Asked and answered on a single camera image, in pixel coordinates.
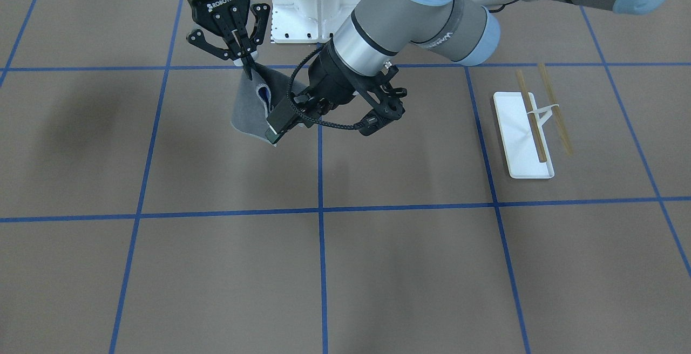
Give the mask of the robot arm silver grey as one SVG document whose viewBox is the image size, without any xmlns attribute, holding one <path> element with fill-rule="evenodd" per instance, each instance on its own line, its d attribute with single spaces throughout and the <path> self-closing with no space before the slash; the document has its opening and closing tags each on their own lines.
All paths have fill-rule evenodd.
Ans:
<svg viewBox="0 0 691 354">
<path fill-rule="evenodd" d="M 462 66 L 484 63 L 498 47 L 492 8 L 537 0 L 360 0 L 333 38 L 311 54 L 309 86 L 286 100 L 297 123 L 371 135 L 404 113 L 387 63 L 410 44 Z M 617 14 L 644 15 L 665 0 L 551 0 Z"/>
</svg>

